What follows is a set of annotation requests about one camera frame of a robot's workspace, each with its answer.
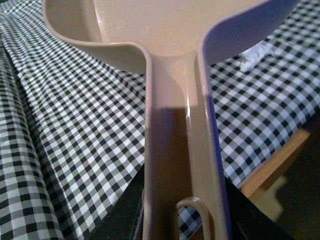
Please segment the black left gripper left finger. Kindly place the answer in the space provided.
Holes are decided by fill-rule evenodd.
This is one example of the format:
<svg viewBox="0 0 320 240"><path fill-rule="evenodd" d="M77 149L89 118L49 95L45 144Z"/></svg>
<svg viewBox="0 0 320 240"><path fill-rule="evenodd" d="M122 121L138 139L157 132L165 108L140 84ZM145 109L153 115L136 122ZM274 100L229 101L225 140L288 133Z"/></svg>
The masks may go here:
<svg viewBox="0 0 320 240"><path fill-rule="evenodd" d="M90 240L141 240L143 238L145 167L142 166L111 212L90 234Z"/></svg>

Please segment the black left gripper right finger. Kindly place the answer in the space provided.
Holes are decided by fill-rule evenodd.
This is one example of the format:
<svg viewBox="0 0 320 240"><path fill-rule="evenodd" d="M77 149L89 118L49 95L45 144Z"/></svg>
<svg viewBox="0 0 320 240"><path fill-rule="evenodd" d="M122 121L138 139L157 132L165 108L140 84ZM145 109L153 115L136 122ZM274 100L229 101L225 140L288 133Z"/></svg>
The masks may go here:
<svg viewBox="0 0 320 240"><path fill-rule="evenodd" d="M293 239L261 212L228 178L225 178L225 187L234 240Z"/></svg>

